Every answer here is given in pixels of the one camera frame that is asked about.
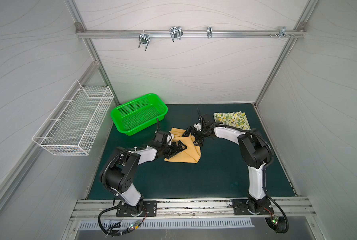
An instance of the white wall panel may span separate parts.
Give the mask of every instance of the white wall panel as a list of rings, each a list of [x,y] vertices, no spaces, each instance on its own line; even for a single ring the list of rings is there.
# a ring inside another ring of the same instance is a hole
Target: white wall panel
[[[147,93],[165,103],[251,103],[285,40],[95,39],[95,47],[121,103]]]
[[[321,0],[306,30],[259,111],[327,239],[357,239],[357,0]]]
[[[113,108],[89,156],[53,156],[42,151],[0,215],[1,240],[61,239],[76,200],[84,199],[90,188],[113,125]]]
[[[76,0],[88,30],[293,28],[306,0]]]
[[[63,0],[0,0],[0,184],[91,62]]]

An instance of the patterned cloth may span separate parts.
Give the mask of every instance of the patterned cloth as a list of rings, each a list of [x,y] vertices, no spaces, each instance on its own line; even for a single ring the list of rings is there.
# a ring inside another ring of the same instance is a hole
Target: patterned cloth
[[[213,113],[216,122],[222,122],[225,125],[250,130],[248,119],[245,113]]]

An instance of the metal hook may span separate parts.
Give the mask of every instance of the metal hook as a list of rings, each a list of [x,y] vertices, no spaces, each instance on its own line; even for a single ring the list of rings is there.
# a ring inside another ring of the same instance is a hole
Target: metal hook
[[[144,51],[146,51],[146,50],[147,50],[147,47],[148,47],[148,44],[149,44],[149,41],[151,40],[151,38],[150,38],[147,34],[142,33],[142,34],[140,34],[140,36],[139,36],[139,40],[140,40],[140,42],[139,42],[139,48],[140,48],[141,43],[142,43],[142,44],[146,44],[146,45],[145,45],[145,50],[144,50]]]
[[[169,29],[169,33],[171,34],[172,41],[175,41],[175,37],[181,40],[182,28],[180,26],[174,26]]]
[[[213,28],[211,26],[208,27],[207,34],[208,34],[208,38],[213,37]]]

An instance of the dark green mat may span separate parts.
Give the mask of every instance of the dark green mat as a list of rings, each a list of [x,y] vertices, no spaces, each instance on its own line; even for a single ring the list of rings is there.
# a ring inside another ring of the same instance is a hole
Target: dark green mat
[[[186,129],[198,123],[196,108],[202,114],[245,112],[251,128],[257,128],[266,137],[252,104],[169,104],[161,130],[172,127]],[[133,136],[119,133],[113,125],[98,173],[104,167],[113,149],[141,146],[154,137],[156,124]],[[88,199],[113,199],[98,179],[92,185]],[[225,139],[207,138],[201,147],[201,159],[197,164],[165,162],[163,158],[138,166],[133,184],[146,199],[198,198],[198,197],[246,197],[248,194],[248,168],[243,162],[237,144]],[[268,167],[267,189],[275,197],[294,196],[293,190],[278,162]]]

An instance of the wire mesh basket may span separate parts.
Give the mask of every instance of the wire mesh basket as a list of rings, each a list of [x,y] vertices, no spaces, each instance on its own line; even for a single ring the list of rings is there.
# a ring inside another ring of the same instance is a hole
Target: wire mesh basket
[[[108,86],[76,82],[77,88],[72,86],[66,94],[69,100],[64,97],[32,138],[53,155],[87,156],[113,100]]]

